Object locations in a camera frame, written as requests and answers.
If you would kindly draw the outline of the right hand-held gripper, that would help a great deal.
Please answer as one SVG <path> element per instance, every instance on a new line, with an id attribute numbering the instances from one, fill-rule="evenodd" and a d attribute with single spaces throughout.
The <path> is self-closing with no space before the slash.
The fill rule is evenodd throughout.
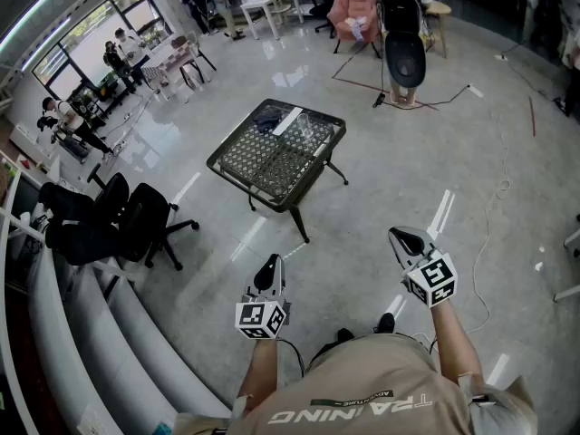
<path id="1" fill-rule="evenodd" d="M 450 255 L 432 250 L 434 240 L 428 232 L 414 227 L 392 227 L 388 237 L 400 265 L 411 266 L 403 274 L 409 292 L 426 306 L 433 308 L 457 293 L 458 275 Z"/>

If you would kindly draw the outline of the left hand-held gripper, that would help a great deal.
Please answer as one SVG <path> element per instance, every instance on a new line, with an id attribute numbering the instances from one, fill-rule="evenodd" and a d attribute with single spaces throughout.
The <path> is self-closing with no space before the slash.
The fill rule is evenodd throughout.
<path id="1" fill-rule="evenodd" d="M 251 340 L 276 339 L 289 325 L 290 304 L 285 300 L 285 260 L 272 254 L 246 282 L 236 304 L 235 328 Z"/>

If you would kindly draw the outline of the person's right forearm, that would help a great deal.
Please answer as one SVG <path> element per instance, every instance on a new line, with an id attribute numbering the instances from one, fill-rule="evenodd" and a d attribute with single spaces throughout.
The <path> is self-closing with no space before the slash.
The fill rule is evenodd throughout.
<path id="1" fill-rule="evenodd" d="M 439 346 L 441 373 L 448 380 L 459 383 L 469 375 L 476 387 L 484 384 L 479 357 L 455 314 L 450 300 L 430 309 Z"/>

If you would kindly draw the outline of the person's left forearm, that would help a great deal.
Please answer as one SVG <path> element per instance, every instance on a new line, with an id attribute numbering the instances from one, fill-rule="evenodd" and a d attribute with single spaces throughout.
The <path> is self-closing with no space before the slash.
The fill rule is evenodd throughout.
<path id="1" fill-rule="evenodd" d="M 247 416 L 277 389 L 277 340 L 257 340 L 238 398 L 245 400 Z"/>

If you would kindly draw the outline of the person's beige shirt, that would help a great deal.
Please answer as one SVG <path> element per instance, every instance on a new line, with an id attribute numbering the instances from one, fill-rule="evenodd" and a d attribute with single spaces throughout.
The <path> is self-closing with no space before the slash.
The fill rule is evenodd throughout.
<path id="1" fill-rule="evenodd" d="M 410 337 L 372 334 L 319 356 L 247 415 L 180 414 L 172 435 L 537 435 L 537 416 L 468 374 L 448 380 Z"/>

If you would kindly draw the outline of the white paper strip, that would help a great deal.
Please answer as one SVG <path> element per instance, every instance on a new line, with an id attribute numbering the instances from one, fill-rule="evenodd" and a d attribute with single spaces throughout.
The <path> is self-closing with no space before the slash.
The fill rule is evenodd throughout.
<path id="1" fill-rule="evenodd" d="M 281 136 L 303 112 L 302 108 L 294 107 L 289 114 L 272 130 L 272 134 L 276 137 Z"/>

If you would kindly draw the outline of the dark cloth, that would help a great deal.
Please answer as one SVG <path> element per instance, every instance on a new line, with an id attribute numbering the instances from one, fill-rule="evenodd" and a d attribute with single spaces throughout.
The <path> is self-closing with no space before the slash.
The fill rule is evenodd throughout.
<path id="1" fill-rule="evenodd" d="M 259 112 L 253 119 L 259 133 L 267 133 L 274 130 L 281 122 L 283 113 L 277 108 L 267 108 Z"/>

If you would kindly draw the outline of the black metal chair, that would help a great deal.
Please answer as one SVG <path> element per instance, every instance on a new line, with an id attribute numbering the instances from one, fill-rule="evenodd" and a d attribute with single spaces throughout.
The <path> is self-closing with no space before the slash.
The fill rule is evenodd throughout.
<path id="1" fill-rule="evenodd" d="M 185 38 L 182 59 L 179 61 L 179 72 L 185 84 L 192 90 L 202 89 L 213 80 L 217 71 L 196 43 Z"/>

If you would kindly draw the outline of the wooden chair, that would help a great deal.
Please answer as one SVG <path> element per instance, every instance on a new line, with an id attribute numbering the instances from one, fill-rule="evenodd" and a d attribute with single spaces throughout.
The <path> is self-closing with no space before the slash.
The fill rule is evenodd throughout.
<path id="1" fill-rule="evenodd" d="M 451 14 L 451 8 L 439 1 L 433 1 L 422 16 L 420 37 L 425 51 L 440 43 L 441 54 L 444 59 L 448 57 L 447 41 L 445 34 L 446 17 Z"/>

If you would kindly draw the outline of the checked cloth table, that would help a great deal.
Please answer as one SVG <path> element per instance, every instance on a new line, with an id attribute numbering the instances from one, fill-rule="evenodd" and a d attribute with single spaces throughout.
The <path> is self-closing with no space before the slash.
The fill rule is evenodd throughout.
<path id="1" fill-rule="evenodd" d="M 184 36 L 169 38 L 156 47 L 150 59 L 141 67 L 146 81 L 169 99 L 175 94 L 174 72 L 186 61 L 192 60 L 193 44 Z"/>

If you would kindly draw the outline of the white low cabinet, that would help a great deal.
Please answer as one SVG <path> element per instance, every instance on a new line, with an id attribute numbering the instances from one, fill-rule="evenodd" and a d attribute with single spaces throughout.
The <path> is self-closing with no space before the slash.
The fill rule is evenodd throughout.
<path id="1" fill-rule="evenodd" d="M 60 181 L 60 156 L 55 145 L 45 140 L 39 130 L 31 130 L 21 122 L 14 126 L 10 141 L 55 184 Z"/>

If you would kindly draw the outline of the white table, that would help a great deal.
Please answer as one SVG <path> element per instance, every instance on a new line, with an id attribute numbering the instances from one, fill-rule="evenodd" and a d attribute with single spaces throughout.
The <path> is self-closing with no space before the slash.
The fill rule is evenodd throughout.
<path id="1" fill-rule="evenodd" d="M 277 31 L 274 15 L 279 15 L 283 18 L 283 15 L 287 12 L 292 12 L 298 17 L 299 24 L 305 22 L 299 0 L 248 0 L 245 1 L 240 8 L 246 18 L 247 26 L 255 40 L 259 39 L 259 35 L 256 30 L 256 24 L 250 14 L 252 10 L 262 11 L 276 40 L 280 39 L 280 35 Z"/>

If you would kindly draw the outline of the large window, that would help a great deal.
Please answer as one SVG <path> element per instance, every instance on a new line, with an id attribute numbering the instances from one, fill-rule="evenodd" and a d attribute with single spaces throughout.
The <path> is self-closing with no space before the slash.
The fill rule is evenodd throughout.
<path id="1" fill-rule="evenodd" d="M 34 78 L 62 100 L 83 88 L 101 93 L 106 78 L 114 74 L 102 59 L 105 43 L 118 42 L 114 31 L 119 28 L 137 35 L 148 50 L 172 34 L 154 0 L 106 0 L 65 32 L 37 62 Z"/>

